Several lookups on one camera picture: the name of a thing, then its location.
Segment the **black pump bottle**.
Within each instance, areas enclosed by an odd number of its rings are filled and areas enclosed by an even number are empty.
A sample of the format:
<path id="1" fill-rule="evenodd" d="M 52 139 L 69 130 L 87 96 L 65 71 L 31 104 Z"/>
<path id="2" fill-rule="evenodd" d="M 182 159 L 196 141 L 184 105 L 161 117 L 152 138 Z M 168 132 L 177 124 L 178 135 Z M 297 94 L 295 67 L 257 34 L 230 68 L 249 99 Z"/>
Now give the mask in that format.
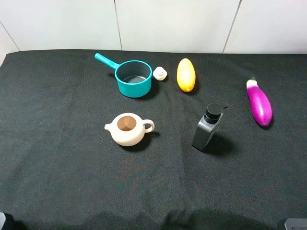
<path id="1" fill-rule="evenodd" d="M 228 106 L 225 104 L 211 103 L 206 107 L 205 114 L 197 124 L 193 137 L 192 146 L 204 151 L 219 124 L 223 110 Z"/>

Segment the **purple eggplant toy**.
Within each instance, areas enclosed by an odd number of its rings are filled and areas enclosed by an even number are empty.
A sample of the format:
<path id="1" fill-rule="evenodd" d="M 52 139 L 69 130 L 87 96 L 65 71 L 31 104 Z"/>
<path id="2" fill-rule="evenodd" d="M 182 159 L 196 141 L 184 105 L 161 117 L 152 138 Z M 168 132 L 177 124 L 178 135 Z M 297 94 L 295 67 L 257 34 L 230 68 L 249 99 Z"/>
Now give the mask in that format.
<path id="1" fill-rule="evenodd" d="M 246 89 L 255 121 L 260 126 L 268 126 L 273 118 L 271 103 L 263 90 L 258 86 L 255 77 L 247 81 Z"/>

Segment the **beige teapot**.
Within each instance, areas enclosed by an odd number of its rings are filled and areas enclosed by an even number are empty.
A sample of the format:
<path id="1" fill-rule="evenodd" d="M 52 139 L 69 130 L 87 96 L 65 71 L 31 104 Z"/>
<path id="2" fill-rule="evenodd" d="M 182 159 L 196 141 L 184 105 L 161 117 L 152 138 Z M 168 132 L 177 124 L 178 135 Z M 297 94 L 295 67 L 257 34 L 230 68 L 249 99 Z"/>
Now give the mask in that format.
<path id="1" fill-rule="evenodd" d="M 122 113 L 104 126 L 104 129 L 110 132 L 112 139 L 125 147 L 138 144 L 145 133 L 152 132 L 154 128 L 152 120 L 142 119 L 134 113 Z"/>

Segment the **teal saucepan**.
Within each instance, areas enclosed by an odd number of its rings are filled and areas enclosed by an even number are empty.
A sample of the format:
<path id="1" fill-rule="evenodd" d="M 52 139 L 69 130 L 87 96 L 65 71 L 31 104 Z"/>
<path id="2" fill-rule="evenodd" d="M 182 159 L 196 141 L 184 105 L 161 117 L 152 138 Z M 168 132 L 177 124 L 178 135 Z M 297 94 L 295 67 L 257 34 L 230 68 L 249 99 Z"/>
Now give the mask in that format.
<path id="1" fill-rule="evenodd" d="M 152 68 L 140 60 L 128 60 L 118 64 L 99 53 L 95 59 L 114 69 L 119 91 L 126 97 L 139 98 L 146 95 L 152 85 Z"/>

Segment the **yellow orange mango toy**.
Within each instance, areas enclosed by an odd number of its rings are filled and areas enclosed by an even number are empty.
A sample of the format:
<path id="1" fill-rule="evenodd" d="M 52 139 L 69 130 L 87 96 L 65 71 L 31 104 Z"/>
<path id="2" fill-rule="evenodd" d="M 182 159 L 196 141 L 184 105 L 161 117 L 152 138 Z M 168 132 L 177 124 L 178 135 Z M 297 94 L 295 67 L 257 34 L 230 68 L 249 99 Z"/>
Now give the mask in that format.
<path id="1" fill-rule="evenodd" d="M 177 67 L 177 83 L 184 92 L 193 90 L 196 82 L 196 73 L 192 62 L 184 58 Z"/>

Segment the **black tablecloth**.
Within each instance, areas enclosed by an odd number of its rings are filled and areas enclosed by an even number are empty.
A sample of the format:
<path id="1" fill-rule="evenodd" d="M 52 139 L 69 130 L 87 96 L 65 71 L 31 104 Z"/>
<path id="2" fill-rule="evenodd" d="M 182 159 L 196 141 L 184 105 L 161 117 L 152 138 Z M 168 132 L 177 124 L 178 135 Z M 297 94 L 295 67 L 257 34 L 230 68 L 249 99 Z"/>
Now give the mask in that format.
<path id="1" fill-rule="evenodd" d="M 168 72 L 142 98 L 123 96 L 93 50 L 24 51 L 0 67 L 0 209 L 21 230 L 273 230 L 307 216 L 307 57 L 102 51 Z M 179 62 L 195 69 L 192 91 Z M 246 83 L 268 97 L 254 119 Z M 206 107 L 225 104 L 204 151 Z M 104 129 L 122 113 L 155 128 L 136 145 Z"/>

